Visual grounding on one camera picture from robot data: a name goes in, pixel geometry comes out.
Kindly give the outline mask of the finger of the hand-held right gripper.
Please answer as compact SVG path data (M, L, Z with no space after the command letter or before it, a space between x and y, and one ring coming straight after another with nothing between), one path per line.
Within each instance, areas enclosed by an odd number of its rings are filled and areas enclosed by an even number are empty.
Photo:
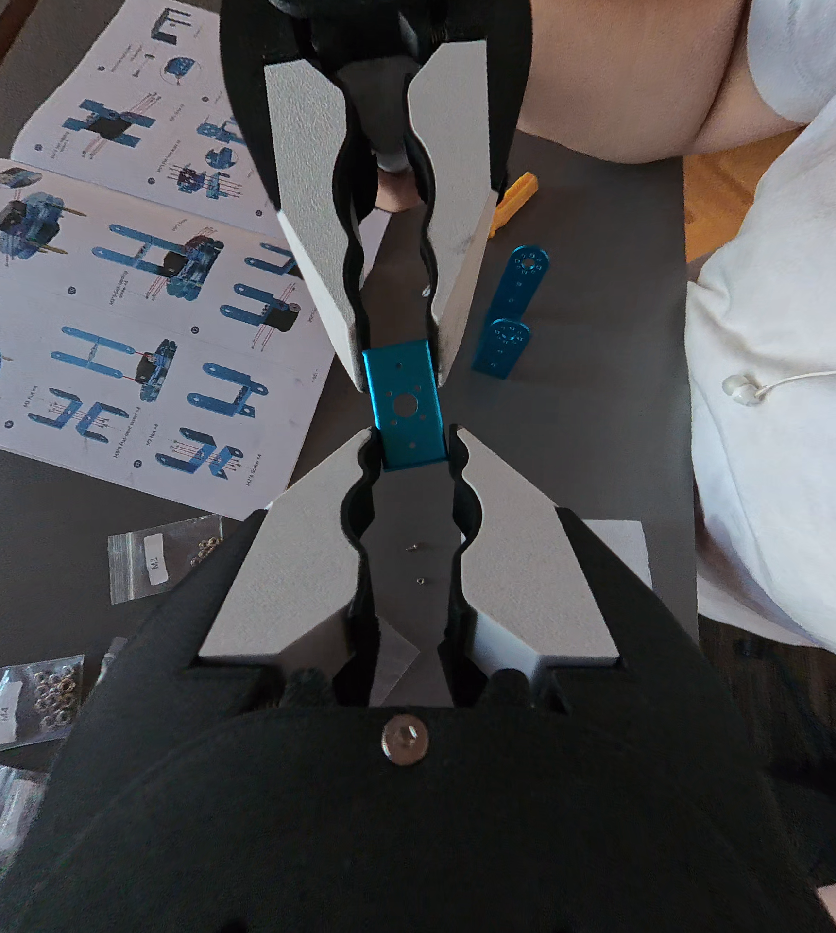
M365 141L354 100L309 61L264 67L279 221L334 350L367 388L365 251L354 169Z
M429 163L426 240L434 262L429 313L442 386L473 303L497 195L490 162L486 41L442 44L412 79L412 134Z

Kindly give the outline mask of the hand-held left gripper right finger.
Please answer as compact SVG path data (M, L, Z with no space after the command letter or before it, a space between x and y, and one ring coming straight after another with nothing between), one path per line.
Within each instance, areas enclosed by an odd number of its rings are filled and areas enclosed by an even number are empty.
M452 517L448 682L473 699L503 670L537 691L552 670L615 666L620 653L558 506L466 427L449 431Z

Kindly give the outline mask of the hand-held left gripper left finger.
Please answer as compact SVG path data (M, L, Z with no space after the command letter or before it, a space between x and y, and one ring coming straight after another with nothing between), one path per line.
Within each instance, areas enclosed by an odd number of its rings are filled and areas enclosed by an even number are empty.
M375 430L358 431L265 513L206 636L203 660L332 678L354 657L348 620L365 558L342 507L367 479Z

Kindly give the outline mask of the long blue U bracket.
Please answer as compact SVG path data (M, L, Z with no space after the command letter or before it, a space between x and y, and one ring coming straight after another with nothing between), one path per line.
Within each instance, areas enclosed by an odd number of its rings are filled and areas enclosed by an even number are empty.
M525 244L512 252L484 318L474 371L508 377L528 346L530 327L524 315L549 267L549 254L539 246Z

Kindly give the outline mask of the small blue servo bracket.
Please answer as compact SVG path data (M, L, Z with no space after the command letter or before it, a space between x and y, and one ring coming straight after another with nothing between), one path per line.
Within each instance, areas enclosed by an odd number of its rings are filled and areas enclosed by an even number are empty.
M428 341L369 349L363 358L384 468L398 471L446 461L445 432Z

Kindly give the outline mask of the person's right forearm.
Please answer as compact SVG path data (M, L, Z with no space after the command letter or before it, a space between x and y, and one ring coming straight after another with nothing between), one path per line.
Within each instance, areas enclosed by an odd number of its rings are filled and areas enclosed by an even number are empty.
M589 157L645 164L747 146L802 128L751 76L750 2L531 2L532 54L517 121Z

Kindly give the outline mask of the dark grey desk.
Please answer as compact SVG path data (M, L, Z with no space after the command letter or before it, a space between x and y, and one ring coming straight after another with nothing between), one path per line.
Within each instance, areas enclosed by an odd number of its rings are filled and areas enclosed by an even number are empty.
M121 2L0 2L0 157L79 64ZM696 639L689 392L682 350L682 169L678 159L614 165L517 134L511 171L540 193L491 242L467 344L442 392L467 426L555 502L583 519L636 519L657 594ZM366 301L377 345L420 337L420 220L390 221ZM470 360L511 249L545 248L551 268L529 308L532 340L512 377ZM326 380L293 480L372 423L340 364ZM445 465L384 475L365 535L377 610L422 653L388 706L449 706L436 646L444 634L453 485ZM0 536L41 514L70 536L109 536L197 515L194 508L0 451ZM407 553L409 544L421 547ZM426 577L419 586L417 577Z

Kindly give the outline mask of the person's right hand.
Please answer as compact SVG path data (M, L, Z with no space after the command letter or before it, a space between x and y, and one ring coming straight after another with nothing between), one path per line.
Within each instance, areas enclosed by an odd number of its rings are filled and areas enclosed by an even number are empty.
M387 214L398 214L423 203L416 177L411 169L395 173L377 169L377 210Z

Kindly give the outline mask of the group of clear hardware bags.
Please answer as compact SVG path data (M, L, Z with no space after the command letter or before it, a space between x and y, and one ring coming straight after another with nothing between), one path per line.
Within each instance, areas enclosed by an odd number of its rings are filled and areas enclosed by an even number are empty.
M216 515L114 536L70 536L44 518L0 536L0 869L25 838L79 703L222 540Z

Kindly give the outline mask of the open instruction manual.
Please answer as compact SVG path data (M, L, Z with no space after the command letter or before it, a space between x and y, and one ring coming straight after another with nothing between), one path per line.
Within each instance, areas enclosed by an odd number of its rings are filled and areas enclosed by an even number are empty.
M217 41L212 12L125 3L0 158L0 449L244 519L334 354Z

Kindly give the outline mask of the white shirt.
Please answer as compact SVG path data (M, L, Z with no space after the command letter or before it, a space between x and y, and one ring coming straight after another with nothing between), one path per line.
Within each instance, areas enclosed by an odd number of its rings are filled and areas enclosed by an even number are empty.
M716 619L836 654L836 378L755 407L722 390L836 368L836 2L753 2L747 53L762 98L804 129L687 286L700 584Z

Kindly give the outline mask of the yellow-handled screwdriver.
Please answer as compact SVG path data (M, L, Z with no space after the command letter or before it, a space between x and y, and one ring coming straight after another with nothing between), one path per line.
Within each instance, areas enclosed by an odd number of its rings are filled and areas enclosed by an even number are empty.
M488 239L504 228L519 211L539 191L539 181L534 173L526 172L514 181L505 191L505 194L494 211Z

